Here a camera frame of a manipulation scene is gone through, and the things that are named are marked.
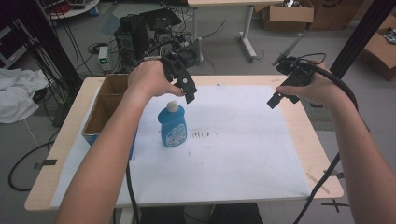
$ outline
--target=floor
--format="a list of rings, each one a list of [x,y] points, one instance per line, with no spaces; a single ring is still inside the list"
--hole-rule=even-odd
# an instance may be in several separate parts
[[[89,13],[76,16],[67,20],[71,31],[78,42],[84,59],[90,56],[86,48],[92,43],[109,42],[111,35],[104,34],[104,24],[108,24],[110,16],[122,15],[128,12],[133,4],[112,5],[101,3],[100,15],[92,17]],[[251,22],[249,39],[253,48],[258,52],[260,59],[250,63],[247,54],[238,39],[238,31],[242,31],[246,9],[244,7],[217,7],[200,8],[199,34],[211,34],[217,30],[220,23],[226,20],[219,31],[204,40],[203,49],[205,61],[191,69],[196,75],[271,75],[278,74],[271,62],[297,36],[294,32],[269,32],[262,29],[261,21],[255,16]],[[325,52],[326,64],[330,65],[335,60],[348,37],[356,27],[353,21],[345,31],[337,32],[304,32],[304,38],[297,45],[292,55],[301,56],[307,53]],[[68,53],[70,60],[77,65],[76,54],[70,40],[64,34],[64,21],[59,21],[57,31],[61,43]],[[191,30],[191,20],[187,21]],[[101,76],[101,68],[95,57],[87,61],[87,66],[94,76]],[[37,70],[38,66],[24,55],[13,68],[24,70]],[[86,77],[88,69],[82,66],[79,70],[82,77]],[[355,92],[360,105],[361,116],[380,147],[382,153],[396,171],[396,119],[394,112],[396,104],[396,83],[389,83],[359,59],[352,64],[345,77],[345,83]],[[33,115],[28,119],[12,124],[0,124],[0,223],[52,223],[56,212],[33,213],[23,207],[29,194],[28,191],[19,192],[11,189],[6,178],[14,164],[30,150],[45,144],[58,128],[51,125],[45,116]],[[334,132],[317,131],[330,159],[337,151]],[[13,182],[19,188],[30,188],[35,182],[39,171],[35,169],[47,156],[45,147],[39,149],[26,158],[15,170]],[[336,167],[342,172],[341,165]],[[309,207],[302,223],[353,223],[347,196],[333,200],[316,200]],[[304,202],[270,202],[259,203],[260,212],[264,223],[292,223],[302,209]],[[186,212],[201,220],[207,220],[208,206],[191,206]],[[188,223],[200,223],[186,217]]]

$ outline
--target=desk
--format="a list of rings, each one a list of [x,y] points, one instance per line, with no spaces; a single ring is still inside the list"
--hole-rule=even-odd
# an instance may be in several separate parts
[[[278,0],[188,0],[189,5],[193,8],[193,31],[192,31],[192,39],[195,41],[198,37],[198,20],[197,20],[197,9],[198,7],[215,7],[215,6],[246,6],[247,5],[247,14],[246,14],[246,20],[245,20],[245,28],[243,32],[239,32],[241,36],[242,43],[247,49],[247,52],[249,54],[249,59],[250,61],[253,61],[254,59],[257,59],[257,54],[254,51],[253,47],[251,47],[251,44],[248,40],[248,30],[250,27],[250,21],[251,21],[251,16],[253,13],[253,5],[257,4],[263,4],[263,3],[268,3],[268,4],[276,4],[276,3],[281,3],[283,1],[278,1]],[[201,51],[199,55],[199,62],[201,62],[204,58],[202,56]]]
[[[217,83],[228,85],[271,85],[279,86],[284,76],[194,76],[197,85],[213,85]],[[89,77],[74,102],[59,135],[47,157],[57,160],[53,166],[43,166],[26,202],[29,211],[50,210],[50,202],[57,188],[64,161],[72,147],[81,121],[83,120],[95,91],[103,83],[103,77]],[[309,188],[313,188],[323,175],[323,170],[329,166],[329,160],[304,112],[303,106],[282,101],[280,108],[290,131],[290,137],[302,163]],[[330,177],[318,191],[316,198],[338,198],[343,195],[343,189],[336,177]]]

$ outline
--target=cardboard box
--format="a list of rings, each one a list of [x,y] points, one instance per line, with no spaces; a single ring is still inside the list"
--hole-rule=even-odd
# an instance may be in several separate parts
[[[108,75],[105,78],[81,133],[90,145],[95,142],[113,115],[127,88],[128,75]],[[134,144],[132,144],[129,159],[132,158],[133,148]]]
[[[389,43],[383,34],[396,29],[396,17],[389,15],[367,43],[361,59],[387,81],[396,81],[396,45]]]
[[[307,26],[310,31],[336,31],[348,27],[363,0],[311,0],[315,8],[314,22]]]
[[[309,0],[301,2],[303,7],[277,7],[271,5],[262,10],[262,26],[272,31],[303,31],[314,19],[314,7]]]

